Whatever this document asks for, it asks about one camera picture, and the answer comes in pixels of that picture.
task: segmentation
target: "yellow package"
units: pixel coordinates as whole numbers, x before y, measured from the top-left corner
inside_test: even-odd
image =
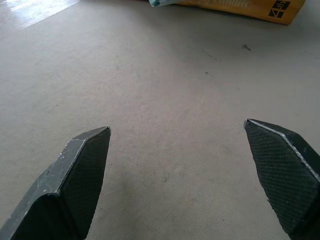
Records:
[[[246,15],[289,25],[306,0],[188,0],[178,4]]]

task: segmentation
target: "gray concrete floor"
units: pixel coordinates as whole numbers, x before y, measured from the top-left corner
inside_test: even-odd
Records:
[[[69,139],[109,125],[88,239],[288,240],[243,122],[281,125],[320,150],[318,1],[290,26],[74,3],[27,27],[0,25],[0,225]]]

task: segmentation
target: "dark speck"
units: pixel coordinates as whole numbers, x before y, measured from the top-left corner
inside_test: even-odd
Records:
[[[244,48],[244,49],[247,49],[247,50],[251,51],[251,48],[249,48],[247,44],[243,44],[243,45],[242,45],[242,48]]]

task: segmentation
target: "yellow cardboard box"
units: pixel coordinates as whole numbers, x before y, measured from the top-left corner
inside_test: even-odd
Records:
[[[178,4],[246,15],[289,25],[306,0],[188,0]]]

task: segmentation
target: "floor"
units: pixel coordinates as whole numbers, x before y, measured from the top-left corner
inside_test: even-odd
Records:
[[[108,125],[87,239],[289,239],[243,122],[320,151],[318,0],[290,26],[142,0],[27,14],[36,2],[0,3],[0,225],[69,139]]]

